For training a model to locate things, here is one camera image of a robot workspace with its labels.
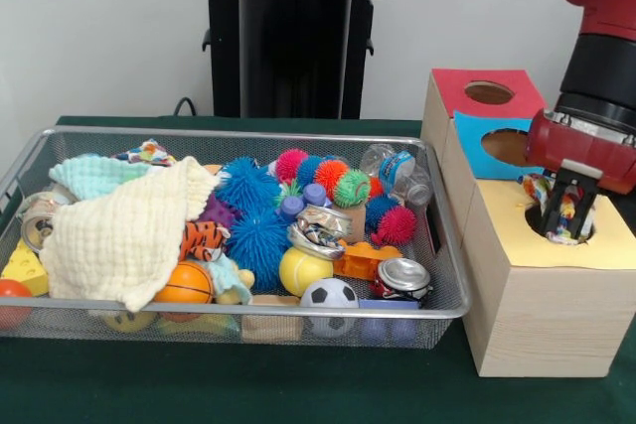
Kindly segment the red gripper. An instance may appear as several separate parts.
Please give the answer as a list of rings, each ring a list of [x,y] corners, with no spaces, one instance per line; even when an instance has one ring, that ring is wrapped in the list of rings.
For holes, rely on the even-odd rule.
[[[557,232],[569,172],[580,175],[575,184],[579,199],[571,220],[571,236],[578,241],[592,231],[597,183],[601,189],[622,195],[635,188],[633,146],[551,121],[541,110],[531,123],[526,158],[532,165],[554,172],[546,176],[550,189],[541,215],[542,235]]]

